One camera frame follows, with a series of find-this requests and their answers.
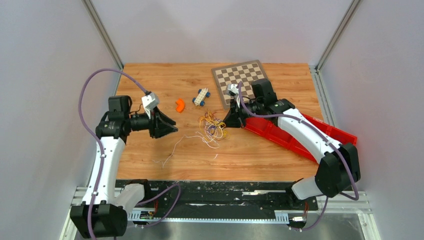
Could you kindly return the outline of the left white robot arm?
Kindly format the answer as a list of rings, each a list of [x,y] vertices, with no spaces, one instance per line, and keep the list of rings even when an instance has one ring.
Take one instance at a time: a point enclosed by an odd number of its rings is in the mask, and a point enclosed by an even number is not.
[[[144,112],[131,114],[132,99],[128,95],[108,99],[108,111],[93,133],[96,156],[87,191],[81,204],[70,209],[70,219],[83,238],[123,236],[133,208],[152,203],[147,180],[133,180],[119,195],[115,195],[115,184],[131,132],[147,130],[151,138],[159,139],[178,131],[176,122],[159,110],[159,103],[158,96],[149,92],[141,98]]]

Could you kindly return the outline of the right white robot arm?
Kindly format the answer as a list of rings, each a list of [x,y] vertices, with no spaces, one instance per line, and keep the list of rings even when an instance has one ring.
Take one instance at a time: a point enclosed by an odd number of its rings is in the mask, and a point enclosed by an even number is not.
[[[224,118],[228,128],[243,128],[250,117],[271,121],[276,127],[287,132],[305,147],[318,163],[315,176],[302,178],[287,187],[286,204],[298,209],[307,198],[326,196],[333,198],[343,195],[352,188],[359,199],[356,186],[361,178],[358,150],[352,143],[343,144],[318,129],[287,99],[278,99],[271,82],[266,79],[252,83],[255,98],[244,102],[242,84],[230,83],[226,93],[232,97],[230,109]]]

